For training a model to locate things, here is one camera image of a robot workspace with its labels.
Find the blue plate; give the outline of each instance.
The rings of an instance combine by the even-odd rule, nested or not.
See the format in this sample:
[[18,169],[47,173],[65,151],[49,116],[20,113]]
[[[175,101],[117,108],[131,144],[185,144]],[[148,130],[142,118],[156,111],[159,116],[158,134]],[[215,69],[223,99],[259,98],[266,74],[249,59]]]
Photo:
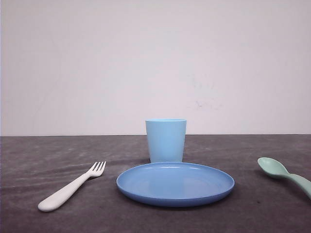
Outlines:
[[190,163],[151,163],[133,167],[117,178],[127,197],[150,205],[204,205],[227,196],[234,180],[218,169]]

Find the mint green spoon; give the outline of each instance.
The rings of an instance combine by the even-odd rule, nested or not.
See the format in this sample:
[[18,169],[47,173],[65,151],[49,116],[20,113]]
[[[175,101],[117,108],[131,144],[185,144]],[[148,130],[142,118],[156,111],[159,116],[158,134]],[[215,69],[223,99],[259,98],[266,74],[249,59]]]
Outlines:
[[257,160],[262,170],[272,178],[287,178],[294,181],[311,199],[311,182],[302,176],[290,174],[282,163],[275,159],[262,157]]

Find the white fork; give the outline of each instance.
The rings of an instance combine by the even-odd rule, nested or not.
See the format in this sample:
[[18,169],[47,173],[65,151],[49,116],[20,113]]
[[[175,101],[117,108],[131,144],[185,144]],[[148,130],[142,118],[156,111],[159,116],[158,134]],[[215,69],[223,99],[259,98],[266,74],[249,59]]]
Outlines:
[[38,209],[43,212],[49,212],[57,209],[64,204],[65,201],[67,201],[88,178],[101,176],[105,166],[106,161],[94,163],[89,171],[40,202]]

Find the light blue cup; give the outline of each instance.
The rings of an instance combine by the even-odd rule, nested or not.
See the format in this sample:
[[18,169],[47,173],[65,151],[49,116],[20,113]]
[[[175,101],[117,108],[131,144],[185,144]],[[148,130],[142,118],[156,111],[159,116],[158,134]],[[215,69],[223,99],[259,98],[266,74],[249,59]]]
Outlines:
[[182,162],[185,145],[186,120],[146,120],[151,163]]

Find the table surface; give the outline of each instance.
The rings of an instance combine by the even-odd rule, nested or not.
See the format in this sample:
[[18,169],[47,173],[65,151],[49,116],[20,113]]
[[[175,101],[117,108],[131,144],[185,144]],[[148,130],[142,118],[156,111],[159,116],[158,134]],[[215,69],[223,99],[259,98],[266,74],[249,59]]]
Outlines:
[[[311,135],[187,135],[183,161],[223,170],[235,187],[213,204],[163,208],[128,199],[116,186],[120,173],[150,162],[145,135],[2,137],[1,232],[310,232],[311,200],[291,181],[266,176],[259,157],[311,180]],[[37,209],[102,160],[104,175],[63,206]]]

